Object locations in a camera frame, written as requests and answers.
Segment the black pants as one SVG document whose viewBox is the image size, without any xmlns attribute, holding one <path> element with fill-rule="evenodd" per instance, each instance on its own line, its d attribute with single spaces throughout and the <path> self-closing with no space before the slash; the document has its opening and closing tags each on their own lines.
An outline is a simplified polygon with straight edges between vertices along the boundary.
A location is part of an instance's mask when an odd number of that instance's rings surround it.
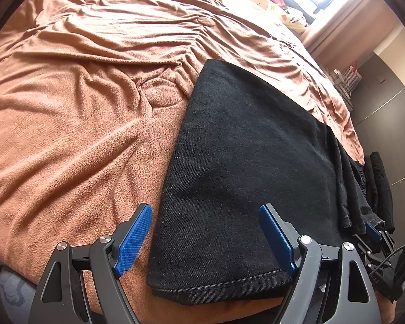
<svg viewBox="0 0 405 324">
<path fill-rule="evenodd" d="M 331 127 L 230 63 L 205 63 L 175 145 L 148 261 L 158 297 L 197 305 L 284 295 L 291 278 L 260 227 L 265 203 L 333 247 L 383 226 Z"/>
</svg>

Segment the pink curtain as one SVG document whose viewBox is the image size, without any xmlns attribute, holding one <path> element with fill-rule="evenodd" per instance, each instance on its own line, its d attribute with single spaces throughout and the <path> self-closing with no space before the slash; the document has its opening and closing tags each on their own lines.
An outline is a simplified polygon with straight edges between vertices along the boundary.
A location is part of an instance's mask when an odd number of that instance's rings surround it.
<svg viewBox="0 0 405 324">
<path fill-rule="evenodd" d="M 399 22 L 384 0 L 334 0 L 301 42 L 318 65 L 343 70 L 369 56 Z"/>
</svg>

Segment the white bedside table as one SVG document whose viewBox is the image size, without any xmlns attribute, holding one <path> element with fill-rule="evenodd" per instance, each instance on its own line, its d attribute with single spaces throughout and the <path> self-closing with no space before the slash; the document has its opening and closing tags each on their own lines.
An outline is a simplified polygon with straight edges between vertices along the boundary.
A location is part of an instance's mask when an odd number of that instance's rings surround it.
<svg viewBox="0 0 405 324">
<path fill-rule="evenodd" d="M 333 86 L 341 95 L 349 112 L 351 112 L 353 110 L 353 104 L 351 101 L 353 91 L 362 80 L 362 76 L 358 71 L 358 62 L 352 62 L 343 72 L 334 69 L 328 74 Z"/>
</svg>

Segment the plush toys on windowsill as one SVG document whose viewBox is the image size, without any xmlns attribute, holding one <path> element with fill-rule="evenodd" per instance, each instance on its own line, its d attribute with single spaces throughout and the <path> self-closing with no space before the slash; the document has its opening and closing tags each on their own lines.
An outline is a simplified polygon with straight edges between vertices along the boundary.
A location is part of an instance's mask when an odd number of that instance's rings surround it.
<svg viewBox="0 0 405 324">
<path fill-rule="evenodd" d="M 310 16 L 295 0 L 222 0 L 226 7 L 253 21 L 266 24 L 281 23 L 300 37 L 312 24 Z"/>
</svg>

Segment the brown bed blanket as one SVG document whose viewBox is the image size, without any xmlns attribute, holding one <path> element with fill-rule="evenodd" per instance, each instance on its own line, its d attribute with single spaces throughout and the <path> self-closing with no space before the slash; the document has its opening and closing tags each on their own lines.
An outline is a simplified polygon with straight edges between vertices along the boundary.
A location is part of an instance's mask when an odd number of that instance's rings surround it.
<svg viewBox="0 0 405 324">
<path fill-rule="evenodd" d="M 364 158 L 350 113 L 283 24 L 221 0 L 25 0 L 0 32 L 0 261 L 39 283 L 56 245 L 92 244 L 138 205 L 153 227 L 120 283 L 141 323 L 223 323 L 281 297 L 185 305 L 153 294 L 161 193 L 208 60 L 263 79 Z"/>
</svg>

